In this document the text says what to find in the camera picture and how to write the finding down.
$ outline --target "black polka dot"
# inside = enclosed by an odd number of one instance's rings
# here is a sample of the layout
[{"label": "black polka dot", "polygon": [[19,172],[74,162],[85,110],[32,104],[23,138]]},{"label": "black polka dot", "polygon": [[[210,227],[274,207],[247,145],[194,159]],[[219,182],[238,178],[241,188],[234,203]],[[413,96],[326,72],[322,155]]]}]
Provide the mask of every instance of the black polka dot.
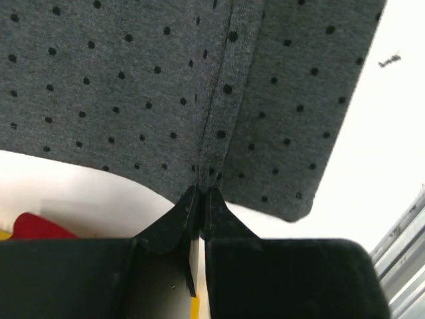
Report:
[{"label": "black polka dot", "polygon": [[311,75],[316,76],[319,74],[319,69],[318,68],[311,68],[310,70]]},{"label": "black polka dot", "polygon": [[223,130],[219,130],[219,131],[217,132],[217,138],[218,138],[219,140],[223,140],[224,138],[226,138],[226,132],[225,132],[225,131],[223,131]]},{"label": "black polka dot", "polygon": [[9,54],[9,61],[16,63],[17,59],[16,59],[16,55],[13,54]]},{"label": "black polka dot", "polygon": [[59,7],[53,7],[52,12],[53,12],[55,15],[60,15],[60,9],[59,9]]},{"label": "black polka dot", "polygon": [[330,25],[326,28],[326,34],[327,35],[331,35],[334,32],[335,32],[335,27],[333,25]]},{"label": "black polka dot", "polygon": [[102,4],[99,0],[95,0],[95,2],[93,2],[93,7],[95,7],[96,9],[99,9],[101,6]]},{"label": "black polka dot", "polygon": [[225,84],[223,86],[223,92],[226,94],[231,94],[233,91],[233,86],[229,85],[229,84]]},{"label": "black polka dot", "polygon": [[236,42],[238,40],[238,33],[236,31],[231,31],[228,33],[228,40],[230,42]]},{"label": "black polka dot", "polygon": [[18,17],[16,14],[12,14],[12,15],[11,15],[11,20],[12,20],[13,22],[19,22],[19,17]]},{"label": "black polka dot", "polygon": [[56,49],[55,48],[48,48],[49,55],[56,55]]}]

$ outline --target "yellow object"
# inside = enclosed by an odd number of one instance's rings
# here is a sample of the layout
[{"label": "yellow object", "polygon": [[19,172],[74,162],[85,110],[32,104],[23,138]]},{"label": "yellow object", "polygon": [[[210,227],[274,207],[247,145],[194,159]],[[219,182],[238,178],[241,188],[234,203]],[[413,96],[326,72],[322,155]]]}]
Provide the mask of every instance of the yellow object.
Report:
[{"label": "yellow object", "polygon": [[191,319],[199,319],[199,296],[192,298]]},{"label": "yellow object", "polygon": [[12,234],[6,233],[5,231],[0,231],[0,241],[5,241],[9,239]]}]

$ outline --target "gray fabric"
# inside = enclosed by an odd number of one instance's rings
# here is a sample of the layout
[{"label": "gray fabric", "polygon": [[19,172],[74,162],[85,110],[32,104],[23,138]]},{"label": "gray fabric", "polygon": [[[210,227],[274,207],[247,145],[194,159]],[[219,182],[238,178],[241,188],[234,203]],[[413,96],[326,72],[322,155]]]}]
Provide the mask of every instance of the gray fabric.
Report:
[{"label": "gray fabric", "polygon": [[0,148],[296,221],[384,2],[3,0]]}]

